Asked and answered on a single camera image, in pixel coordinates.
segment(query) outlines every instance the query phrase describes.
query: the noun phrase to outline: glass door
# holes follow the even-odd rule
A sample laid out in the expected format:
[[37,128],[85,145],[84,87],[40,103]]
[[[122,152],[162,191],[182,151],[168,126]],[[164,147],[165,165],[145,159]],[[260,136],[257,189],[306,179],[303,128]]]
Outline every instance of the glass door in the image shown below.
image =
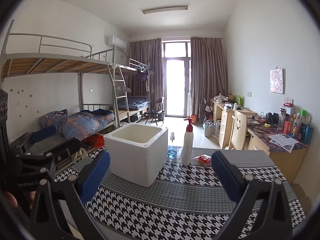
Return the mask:
[[190,42],[165,42],[164,109],[166,116],[186,117],[189,92]]

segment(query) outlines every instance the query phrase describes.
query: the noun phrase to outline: black chair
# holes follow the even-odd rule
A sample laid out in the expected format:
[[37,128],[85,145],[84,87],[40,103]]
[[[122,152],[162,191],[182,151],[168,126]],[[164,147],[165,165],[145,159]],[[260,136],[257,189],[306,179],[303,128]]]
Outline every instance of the black chair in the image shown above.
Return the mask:
[[163,100],[164,100],[164,97],[161,97],[160,99],[158,99],[158,100],[156,101],[156,103],[155,103],[155,105],[153,106],[152,110],[149,110],[149,111],[146,111],[146,112],[145,112],[145,114],[148,116],[145,124],[148,122],[149,117],[152,116],[152,120],[151,120],[150,123],[152,123],[153,119],[155,119],[155,120],[156,120],[156,125],[158,126],[156,115],[161,116],[161,121],[162,121],[162,123],[164,124],[164,121],[163,121],[163,118],[162,118],[162,112],[163,112],[163,111],[162,111],[162,109],[161,109],[161,108],[162,108],[162,105],[163,105]]

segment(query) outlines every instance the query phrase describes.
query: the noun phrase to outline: metal screw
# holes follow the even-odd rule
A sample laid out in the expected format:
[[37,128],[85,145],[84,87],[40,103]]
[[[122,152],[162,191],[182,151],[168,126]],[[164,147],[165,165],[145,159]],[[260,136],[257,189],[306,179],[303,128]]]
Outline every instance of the metal screw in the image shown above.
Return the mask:
[[47,184],[47,180],[46,180],[46,179],[41,179],[40,185],[43,186],[43,185],[45,185],[45,184]]
[[275,179],[275,183],[278,184],[278,185],[281,185],[281,184],[282,184],[282,181],[281,181],[281,179],[276,178],[276,179]]
[[246,175],[244,176],[244,179],[246,179],[246,180],[248,180],[248,181],[251,181],[251,180],[253,180],[253,175],[252,175],[252,174],[246,174]]
[[68,177],[68,180],[74,181],[76,178],[77,178],[77,175],[76,175],[76,174],[71,174],[71,175]]

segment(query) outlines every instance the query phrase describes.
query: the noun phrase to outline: fluorescent light fixture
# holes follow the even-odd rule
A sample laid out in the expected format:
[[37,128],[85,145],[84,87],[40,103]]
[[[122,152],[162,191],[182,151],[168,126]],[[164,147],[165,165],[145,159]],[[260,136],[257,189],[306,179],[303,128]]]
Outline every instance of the fluorescent light fixture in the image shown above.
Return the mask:
[[188,10],[188,6],[171,6],[171,7],[160,7],[150,10],[143,10],[143,14],[155,13],[155,12],[168,12],[168,11],[185,11]]

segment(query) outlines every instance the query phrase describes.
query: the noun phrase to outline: brown curtain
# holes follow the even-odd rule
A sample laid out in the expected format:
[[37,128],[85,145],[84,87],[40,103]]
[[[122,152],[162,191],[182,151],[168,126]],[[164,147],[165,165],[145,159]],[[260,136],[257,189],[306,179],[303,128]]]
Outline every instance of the brown curtain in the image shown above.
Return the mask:
[[[163,67],[161,39],[130,42],[129,58],[149,64],[151,73],[150,100],[151,107],[163,95]],[[127,87],[131,89],[130,96],[148,96],[146,81],[138,79],[137,75],[126,77]]]
[[191,38],[191,113],[219,93],[227,96],[228,73],[221,39]]

